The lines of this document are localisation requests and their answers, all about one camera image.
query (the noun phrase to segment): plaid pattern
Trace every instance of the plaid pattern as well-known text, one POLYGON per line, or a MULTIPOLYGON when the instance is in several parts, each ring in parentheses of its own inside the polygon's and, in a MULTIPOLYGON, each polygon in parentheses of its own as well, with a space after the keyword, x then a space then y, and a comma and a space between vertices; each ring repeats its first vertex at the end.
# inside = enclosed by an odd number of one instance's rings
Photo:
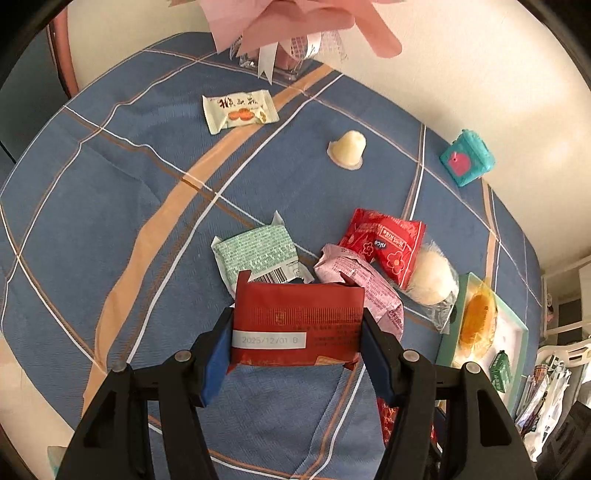
MULTIPOLYGON (((232 299, 212 238, 267 224, 275 210, 308 266, 356 207, 421 220, 459 273, 492 273, 539 330, 535 252, 486 183, 457 188, 439 162, 445 141, 325 66, 269 86, 214 51, 209 34, 185 33, 118 65, 56 113, 1 190, 0 327, 72 427, 113 361, 153 365, 215 324, 232 299), (280 122, 209 134, 201 95, 258 89, 280 122), (326 157, 351 129, 368 140, 356 172, 326 157)), ((434 360, 439 334, 405 305, 403 346, 434 360)), ((199 415, 222 478, 371 478, 384 448, 363 365, 239 366, 199 415)), ((150 427, 168 478, 153 406, 150 427)))

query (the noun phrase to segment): red snack package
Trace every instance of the red snack package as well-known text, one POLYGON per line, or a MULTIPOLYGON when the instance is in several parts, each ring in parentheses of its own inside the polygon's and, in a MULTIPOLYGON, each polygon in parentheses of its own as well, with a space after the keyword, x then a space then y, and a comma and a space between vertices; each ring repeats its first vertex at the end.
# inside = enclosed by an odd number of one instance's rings
POLYGON ((356 252, 367 262, 376 258, 386 275, 405 290, 426 229, 422 222, 358 208, 339 246, 356 252))
POLYGON ((232 364, 333 365, 356 360, 365 289, 268 284, 238 274, 232 364))
MULTIPOLYGON (((398 415, 398 407, 388 407, 386 402, 377 398, 379 421, 382 424, 382 439, 384 440, 384 446, 388 446, 390 437, 394 432, 394 425, 396 424, 396 416, 398 415)), ((437 443, 437 436, 435 435, 435 428, 431 425, 431 441, 437 443)))

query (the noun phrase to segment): teal box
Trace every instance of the teal box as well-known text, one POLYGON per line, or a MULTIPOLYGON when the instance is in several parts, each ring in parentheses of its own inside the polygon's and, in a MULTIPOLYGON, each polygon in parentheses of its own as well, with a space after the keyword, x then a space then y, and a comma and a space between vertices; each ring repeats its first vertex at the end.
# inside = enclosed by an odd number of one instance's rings
POLYGON ((462 130, 439 160, 460 187, 482 177, 495 166, 495 157, 472 130, 462 130))

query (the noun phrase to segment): barcode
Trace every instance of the barcode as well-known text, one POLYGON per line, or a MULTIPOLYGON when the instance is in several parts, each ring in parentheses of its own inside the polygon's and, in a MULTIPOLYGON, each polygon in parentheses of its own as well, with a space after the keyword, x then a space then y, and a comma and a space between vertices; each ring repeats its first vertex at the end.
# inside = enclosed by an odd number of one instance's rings
POLYGON ((264 275, 255 278, 252 281, 260 281, 263 283, 286 283, 287 277, 283 273, 283 269, 279 267, 275 270, 271 270, 269 273, 265 273, 264 275))

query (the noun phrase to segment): blue gripper pad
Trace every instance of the blue gripper pad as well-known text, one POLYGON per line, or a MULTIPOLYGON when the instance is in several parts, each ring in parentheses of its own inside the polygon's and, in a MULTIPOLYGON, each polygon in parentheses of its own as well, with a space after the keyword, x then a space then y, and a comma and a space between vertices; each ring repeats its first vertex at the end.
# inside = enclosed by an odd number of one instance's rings
POLYGON ((361 357, 374 386, 375 396, 383 399, 388 405, 393 405, 394 392, 392 391, 392 375, 389 363, 365 322, 361 324, 361 357))
POLYGON ((232 346, 232 322, 228 322, 216 346, 213 348, 209 362, 205 367, 205 379, 201 391, 201 401, 206 407, 222 388, 222 382, 230 365, 230 347, 232 346))

